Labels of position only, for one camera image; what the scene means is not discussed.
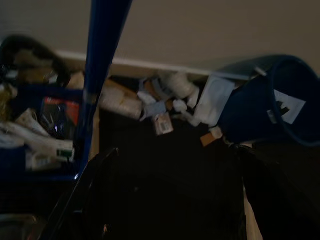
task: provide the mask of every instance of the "trash pile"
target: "trash pile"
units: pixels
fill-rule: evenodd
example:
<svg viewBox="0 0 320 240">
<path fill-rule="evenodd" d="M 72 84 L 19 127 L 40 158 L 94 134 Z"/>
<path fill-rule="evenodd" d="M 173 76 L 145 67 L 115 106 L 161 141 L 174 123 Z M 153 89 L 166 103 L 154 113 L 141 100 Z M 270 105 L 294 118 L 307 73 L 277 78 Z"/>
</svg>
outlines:
<svg viewBox="0 0 320 240">
<path fill-rule="evenodd" d="M 1 171 L 25 158 L 24 171 L 51 171 L 74 161 L 73 139 L 79 103 L 36 95 L 34 88 L 83 88 L 79 74 L 69 73 L 63 61 L 40 43 L 9 36 L 0 46 Z"/>
<path fill-rule="evenodd" d="M 137 121 L 151 119 L 157 136 L 174 130 L 171 119 L 194 127 L 208 125 L 203 146 L 222 136 L 216 125 L 235 88 L 233 81 L 210 75 L 206 82 L 191 82 L 185 72 L 160 71 L 156 77 L 140 79 L 138 86 L 122 83 L 106 80 L 100 108 Z"/>
</svg>

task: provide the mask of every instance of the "white wall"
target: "white wall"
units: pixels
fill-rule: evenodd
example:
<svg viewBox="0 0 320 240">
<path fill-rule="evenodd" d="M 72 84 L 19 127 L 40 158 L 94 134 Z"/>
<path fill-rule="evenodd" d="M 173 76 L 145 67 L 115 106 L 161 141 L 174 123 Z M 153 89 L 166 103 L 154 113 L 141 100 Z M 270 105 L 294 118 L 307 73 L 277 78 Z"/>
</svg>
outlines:
<svg viewBox="0 0 320 240">
<path fill-rule="evenodd" d="M 89 8 L 89 0 L 2 1 L 0 33 L 23 32 L 56 50 L 85 53 Z M 292 54 L 320 73 L 319 9 L 314 0 L 133 0 L 116 57 L 214 70 Z"/>
</svg>

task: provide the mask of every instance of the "blue trash can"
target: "blue trash can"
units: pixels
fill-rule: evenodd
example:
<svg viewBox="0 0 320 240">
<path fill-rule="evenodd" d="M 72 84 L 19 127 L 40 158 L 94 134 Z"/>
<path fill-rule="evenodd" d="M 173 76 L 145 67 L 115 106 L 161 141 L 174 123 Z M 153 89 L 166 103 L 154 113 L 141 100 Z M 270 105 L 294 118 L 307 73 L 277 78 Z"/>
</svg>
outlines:
<svg viewBox="0 0 320 240">
<path fill-rule="evenodd" d="M 236 89 L 218 126 L 229 142 L 294 140 L 320 145 L 320 81 L 294 56 L 281 56 L 266 72 Z"/>
</svg>

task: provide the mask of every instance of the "wall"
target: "wall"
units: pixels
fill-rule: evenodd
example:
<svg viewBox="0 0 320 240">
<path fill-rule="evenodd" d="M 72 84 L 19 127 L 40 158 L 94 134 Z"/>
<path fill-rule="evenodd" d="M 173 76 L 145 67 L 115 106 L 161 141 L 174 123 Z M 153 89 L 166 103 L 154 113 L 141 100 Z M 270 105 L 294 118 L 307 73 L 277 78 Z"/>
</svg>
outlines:
<svg viewBox="0 0 320 240">
<path fill-rule="evenodd" d="M 133 0 L 116 60 L 214 70 L 292 54 L 320 73 L 319 8 L 311 0 Z M 2 1 L 0 32 L 23 32 L 56 50 L 85 54 L 89 11 L 89 0 Z"/>
</svg>

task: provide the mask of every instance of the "white label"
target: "white label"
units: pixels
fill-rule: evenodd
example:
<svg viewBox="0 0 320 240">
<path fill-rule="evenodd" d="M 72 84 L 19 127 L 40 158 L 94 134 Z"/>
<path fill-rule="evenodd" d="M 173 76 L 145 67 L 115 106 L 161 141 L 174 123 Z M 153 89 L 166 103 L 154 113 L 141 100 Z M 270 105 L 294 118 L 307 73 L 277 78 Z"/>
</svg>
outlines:
<svg viewBox="0 0 320 240">
<path fill-rule="evenodd" d="M 289 96 L 277 90 L 274 90 L 274 96 L 283 121 L 288 124 L 293 124 L 306 101 Z M 273 117 L 270 116 L 271 112 L 271 110 L 267 111 L 270 119 L 273 119 Z"/>
</svg>

